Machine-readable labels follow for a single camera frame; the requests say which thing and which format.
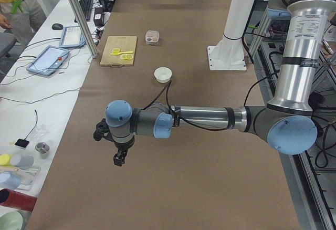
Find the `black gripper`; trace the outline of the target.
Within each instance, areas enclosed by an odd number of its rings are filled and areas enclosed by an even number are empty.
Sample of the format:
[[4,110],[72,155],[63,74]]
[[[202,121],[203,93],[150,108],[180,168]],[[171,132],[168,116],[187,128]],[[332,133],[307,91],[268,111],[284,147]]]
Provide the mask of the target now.
[[116,166],[122,166],[125,164],[125,157],[127,156],[128,149],[131,148],[135,143],[135,137],[133,134],[126,135],[125,137],[121,138],[112,135],[105,118],[96,124],[96,130],[93,133],[93,138],[96,141],[105,139],[114,143],[118,149],[118,152],[113,157],[113,162]]

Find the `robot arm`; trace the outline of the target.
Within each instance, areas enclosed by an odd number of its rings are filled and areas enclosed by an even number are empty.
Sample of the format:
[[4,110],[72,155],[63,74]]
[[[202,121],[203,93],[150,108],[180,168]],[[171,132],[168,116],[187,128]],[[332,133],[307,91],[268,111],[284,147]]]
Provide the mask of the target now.
[[248,132],[287,155],[300,154],[313,146],[318,130],[311,120],[308,99],[335,0],[270,1],[291,15],[274,97],[265,106],[238,109],[172,106],[156,101],[140,109],[115,100],[107,105],[106,116],[93,134],[96,141],[106,139],[115,144],[115,165],[125,162],[136,135],[167,139],[180,122],[209,131]]

